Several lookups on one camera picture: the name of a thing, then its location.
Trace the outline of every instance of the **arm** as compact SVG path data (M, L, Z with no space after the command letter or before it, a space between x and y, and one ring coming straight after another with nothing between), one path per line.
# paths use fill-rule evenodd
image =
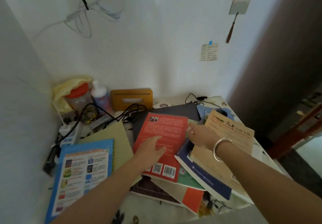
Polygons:
M204 125L190 126L190 140L212 151L219 136ZM216 153L269 223L321 223L318 196L230 142L220 143Z
M166 151L165 147L155 150L160 138L156 136L143 142L132 159L63 211L52 224L111 223L134 180Z

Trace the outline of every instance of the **tape roll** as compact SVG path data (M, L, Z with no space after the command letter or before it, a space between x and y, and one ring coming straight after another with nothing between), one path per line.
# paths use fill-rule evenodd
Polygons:
M153 106L153 108L155 108L155 109L159 109L159 108L164 108L164 107L169 107L169 106L171 106L171 104L170 104L170 103L168 103L168 102L159 102L159 103L156 103L156 104Z

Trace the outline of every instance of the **white bottle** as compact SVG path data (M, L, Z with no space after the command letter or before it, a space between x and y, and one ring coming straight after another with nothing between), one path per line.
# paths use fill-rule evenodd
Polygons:
M93 81L93 86L94 88L91 90L91 95L94 103L111 114L113 110L107 89L103 86L99 86L99 82L97 80ZM105 115L102 110L98 109L98 111L100 114Z

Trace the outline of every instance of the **yellow plastic bag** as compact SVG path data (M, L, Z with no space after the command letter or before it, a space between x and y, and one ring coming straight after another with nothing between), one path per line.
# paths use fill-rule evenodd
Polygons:
M54 92L54 104L56 108L61 113L70 112L73 109L70 108L69 104L64 99L65 95L69 95L70 91L82 85L83 83L91 82L91 78L89 76L80 76L78 78L70 79L64 82L61 85L58 85L53 88Z

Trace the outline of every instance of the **orange lid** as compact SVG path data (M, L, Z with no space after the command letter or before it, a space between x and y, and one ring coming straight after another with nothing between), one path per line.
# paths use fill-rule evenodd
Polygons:
M69 98L69 99L74 99L74 98L78 98L80 96L83 96L84 94L86 94L86 92L88 91L88 83L84 83L82 85L80 85L79 87L73 89L69 95L65 95L65 97Z

